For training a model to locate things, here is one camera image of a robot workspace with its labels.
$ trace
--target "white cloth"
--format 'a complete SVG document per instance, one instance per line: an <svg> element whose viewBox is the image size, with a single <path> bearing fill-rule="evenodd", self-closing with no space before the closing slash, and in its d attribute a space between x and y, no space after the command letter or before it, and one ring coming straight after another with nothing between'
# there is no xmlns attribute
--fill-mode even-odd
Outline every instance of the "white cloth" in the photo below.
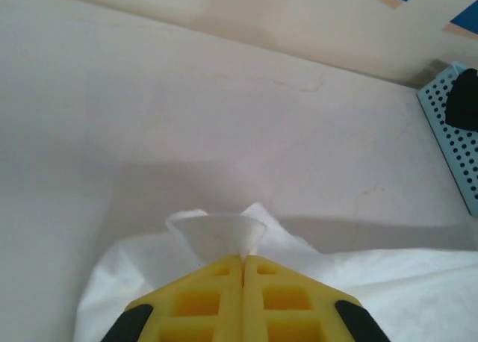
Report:
<svg viewBox="0 0 478 342"><path fill-rule="evenodd" d="M324 255L290 235L259 204L242 213L259 223L233 215L194 218L205 216L204 211L175 214L167 220L170 232L132 237L111 247L93 269L79 303L74 341L99 342L130 301L214 259L255 250L355 296L391 342L478 338L478 252L407 249ZM229 227L218 228L221 222ZM246 227L231 228L238 224ZM198 226L200 236L195 235Z"/></svg>

